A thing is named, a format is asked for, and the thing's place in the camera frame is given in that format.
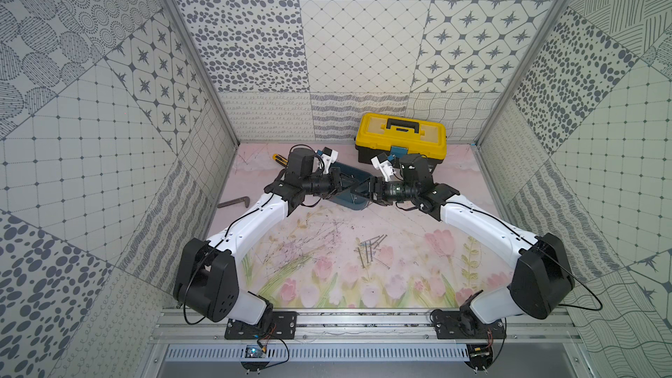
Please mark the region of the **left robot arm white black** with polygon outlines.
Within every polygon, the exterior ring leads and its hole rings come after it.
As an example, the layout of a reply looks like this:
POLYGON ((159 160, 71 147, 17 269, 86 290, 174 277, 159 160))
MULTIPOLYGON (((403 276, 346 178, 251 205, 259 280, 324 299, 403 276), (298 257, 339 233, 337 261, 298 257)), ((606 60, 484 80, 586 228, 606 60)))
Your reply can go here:
POLYGON ((344 164, 334 163, 335 150, 315 152, 292 149, 286 166, 264 187, 260 199, 246 213, 205 241, 192 239, 182 250, 173 297, 183 309, 191 308, 212 322, 234 320, 265 333, 271 327, 273 304, 246 290, 238 267, 247 253, 278 223, 297 208, 306 207, 307 196, 327 200, 345 194, 370 198, 377 178, 354 175, 344 164))

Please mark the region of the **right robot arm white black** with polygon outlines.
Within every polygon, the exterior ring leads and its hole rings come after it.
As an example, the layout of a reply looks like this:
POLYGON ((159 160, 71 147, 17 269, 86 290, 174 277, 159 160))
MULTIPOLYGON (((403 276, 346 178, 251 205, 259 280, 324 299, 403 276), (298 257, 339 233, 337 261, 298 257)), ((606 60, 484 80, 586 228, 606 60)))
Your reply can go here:
POLYGON ((573 290, 575 278, 562 241, 516 227, 469 201, 459 190, 436 182, 420 155, 402 157, 402 177, 394 179, 387 160, 374 159, 383 176, 349 190, 376 204, 409 202, 420 212, 453 226, 496 253, 514 270, 511 280, 491 292, 476 292, 460 311, 468 325, 528 315, 545 320, 573 290))

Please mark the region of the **teal plastic storage box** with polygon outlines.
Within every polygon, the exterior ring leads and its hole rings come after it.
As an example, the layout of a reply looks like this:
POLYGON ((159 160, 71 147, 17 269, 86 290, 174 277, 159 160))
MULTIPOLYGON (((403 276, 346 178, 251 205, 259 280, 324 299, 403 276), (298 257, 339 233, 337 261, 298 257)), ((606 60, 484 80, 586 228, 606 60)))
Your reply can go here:
POLYGON ((358 194, 354 194, 352 192, 352 187, 369 180, 373 175, 366 171, 362 171, 359 168, 341 164, 339 162, 334 163, 330 170, 334 168, 339 168, 341 170, 341 175, 345 177, 343 180, 344 190, 332 196, 329 201, 353 211, 364 210, 369 205, 369 200, 358 194))

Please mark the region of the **yellow black toolbox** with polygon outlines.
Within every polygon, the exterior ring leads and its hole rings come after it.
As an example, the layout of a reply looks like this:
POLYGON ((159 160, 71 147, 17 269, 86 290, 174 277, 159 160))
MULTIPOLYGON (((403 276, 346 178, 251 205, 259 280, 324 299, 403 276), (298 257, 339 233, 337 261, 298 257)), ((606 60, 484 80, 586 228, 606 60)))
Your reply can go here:
POLYGON ((400 159, 420 154, 429 159, 430 169, 446 158, 446 127, 436 122, 406 117, 367 113, 362 117, 355 137, 358 161, 371 165, 381 153, 400 159))

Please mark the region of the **yellow utility knife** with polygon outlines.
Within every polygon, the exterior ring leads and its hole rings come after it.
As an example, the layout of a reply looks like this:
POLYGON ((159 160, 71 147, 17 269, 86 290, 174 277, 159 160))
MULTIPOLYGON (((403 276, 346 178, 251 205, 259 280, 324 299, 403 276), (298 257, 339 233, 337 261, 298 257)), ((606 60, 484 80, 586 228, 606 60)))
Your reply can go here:
POLYGON ((272 158, 280 166, 286 167, 288 165, 288 159, 282 155, 274 154, 272 158))

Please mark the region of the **dark metal hex key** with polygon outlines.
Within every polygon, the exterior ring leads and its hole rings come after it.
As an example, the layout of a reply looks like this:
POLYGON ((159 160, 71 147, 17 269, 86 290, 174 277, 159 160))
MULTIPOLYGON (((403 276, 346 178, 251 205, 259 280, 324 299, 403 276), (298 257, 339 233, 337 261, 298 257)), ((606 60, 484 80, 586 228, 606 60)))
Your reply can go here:
POLYGON ((230 201, 220 202, 216 207, 218 209, 221 209, 221 208, 232 207, 232 206, 237 205, 237 204, 243 204, 243 206, 245 208, 248 208, 250 206, 250 197, 249 196, 243 196, 243 197, 239 197, 239 198, 236 198, 236 199, 231 199, 230 201))

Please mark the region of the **aluminium mounting rail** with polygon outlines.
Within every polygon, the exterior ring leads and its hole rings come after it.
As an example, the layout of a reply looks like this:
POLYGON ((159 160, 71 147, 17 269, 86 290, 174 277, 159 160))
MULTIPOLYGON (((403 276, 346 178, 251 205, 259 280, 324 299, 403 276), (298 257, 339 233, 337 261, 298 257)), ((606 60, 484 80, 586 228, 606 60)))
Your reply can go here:
MULTIPOLYGON (((307 309, 297 310, 292 344, 311 343, 420 343, 436 341, 437 330, 429 309, 307 309)), ((178 309, 165 309, 150 333, 151 343, 215 343, 225 341, 234 326, 222 320, 204 320, 199 315, 178 309)), ((509 317, 491 327, 496 342, 507 343, 579 343, 579 331, 565 310, 546 320, 529 316, 509 317)))

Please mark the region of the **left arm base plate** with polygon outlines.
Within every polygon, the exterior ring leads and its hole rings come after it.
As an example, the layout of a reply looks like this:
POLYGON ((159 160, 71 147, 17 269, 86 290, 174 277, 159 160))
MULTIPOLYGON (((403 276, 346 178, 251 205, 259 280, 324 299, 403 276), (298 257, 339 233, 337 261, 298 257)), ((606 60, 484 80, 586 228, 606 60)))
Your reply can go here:
POLYGON ((269 336, 273 339, 293 340, 297 328, 296 311, 269 311, 254 325, 229 320, 225 339, 227 341, 260 340, 269 336))

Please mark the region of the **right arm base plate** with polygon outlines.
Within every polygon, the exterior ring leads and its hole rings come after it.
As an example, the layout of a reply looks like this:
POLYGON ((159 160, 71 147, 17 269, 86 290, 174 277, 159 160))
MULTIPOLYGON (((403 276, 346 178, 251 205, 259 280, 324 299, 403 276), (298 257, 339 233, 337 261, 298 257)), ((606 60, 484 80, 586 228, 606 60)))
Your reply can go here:
POLYGON ((430 312, 429 319, 439 340, 496 341, 506 336, 502 321, 484 324, 464 311, 435 309, 430 312))

